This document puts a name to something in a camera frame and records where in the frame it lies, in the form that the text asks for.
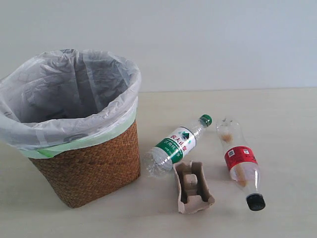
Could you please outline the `brown cardboard pulp tray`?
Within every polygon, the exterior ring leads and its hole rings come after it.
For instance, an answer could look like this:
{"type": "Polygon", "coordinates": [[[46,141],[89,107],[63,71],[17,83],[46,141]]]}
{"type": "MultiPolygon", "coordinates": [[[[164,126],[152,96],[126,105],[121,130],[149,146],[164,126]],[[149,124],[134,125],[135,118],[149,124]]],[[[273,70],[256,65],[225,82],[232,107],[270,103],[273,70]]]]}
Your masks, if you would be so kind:
{"type": "Polygon", "coordinates": [[[210,208],[215,199],[211,195],[201,162],[181,162],[173,165],[178,193],[178,212],[194,214],[210,208]]]}

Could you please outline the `red label cola bottle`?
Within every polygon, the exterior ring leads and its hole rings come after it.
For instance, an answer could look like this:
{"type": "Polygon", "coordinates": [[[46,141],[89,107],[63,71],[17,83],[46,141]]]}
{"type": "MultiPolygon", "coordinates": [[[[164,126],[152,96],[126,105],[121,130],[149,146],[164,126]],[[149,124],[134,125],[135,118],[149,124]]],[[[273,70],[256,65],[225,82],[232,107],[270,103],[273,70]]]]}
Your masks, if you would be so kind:
{"type": "Polygon", "coordinates": [[[244,138],[240,123],[226,116],[216,123],[216,133],[222,144],[229,175],[245,193],[249,209],[252,211],[264,209],[265,201],[259,189],[260,168],[244,138]]]}

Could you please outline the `woven wicker waste basket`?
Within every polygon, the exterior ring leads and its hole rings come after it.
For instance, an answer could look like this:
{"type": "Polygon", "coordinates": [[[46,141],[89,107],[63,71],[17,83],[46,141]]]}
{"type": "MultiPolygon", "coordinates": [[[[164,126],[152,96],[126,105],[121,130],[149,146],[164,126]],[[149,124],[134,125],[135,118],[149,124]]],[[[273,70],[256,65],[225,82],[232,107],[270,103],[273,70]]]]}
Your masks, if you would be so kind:
{"type": "Polygon", "coordinates": [[[30,159],[70,208],[79,208],[135,181],[141,174],[136,122],[99,145],[30,159]]]}

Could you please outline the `white plastic bin liner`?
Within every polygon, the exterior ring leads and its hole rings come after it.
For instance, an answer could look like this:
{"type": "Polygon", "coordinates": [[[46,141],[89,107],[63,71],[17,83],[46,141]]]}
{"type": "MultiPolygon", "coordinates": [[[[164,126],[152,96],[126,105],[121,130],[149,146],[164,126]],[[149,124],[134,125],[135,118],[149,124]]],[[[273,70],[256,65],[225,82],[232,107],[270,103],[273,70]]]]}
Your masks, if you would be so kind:
{"type": "Polygon", "coordinates": [[[110,52],[41,53],[0,81],[0,139],[34,159],[114,139],[135,121],[141,82],[110,52]]]}

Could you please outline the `green label water bottle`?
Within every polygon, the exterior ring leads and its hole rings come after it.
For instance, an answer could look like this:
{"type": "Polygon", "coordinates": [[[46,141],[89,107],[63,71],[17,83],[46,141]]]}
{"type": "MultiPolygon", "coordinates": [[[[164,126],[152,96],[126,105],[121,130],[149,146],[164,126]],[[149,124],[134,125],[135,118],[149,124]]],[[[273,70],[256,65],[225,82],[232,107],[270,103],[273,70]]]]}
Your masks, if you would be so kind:
{"type": "Polygon", "coordinates": [[[211,124],[211,116],[204,114],[163,138],[145,154],[143,162],[148,173],[153,177],[160,177],[171,171],[175,163],[180,162],[197,146],[211,124]]]}

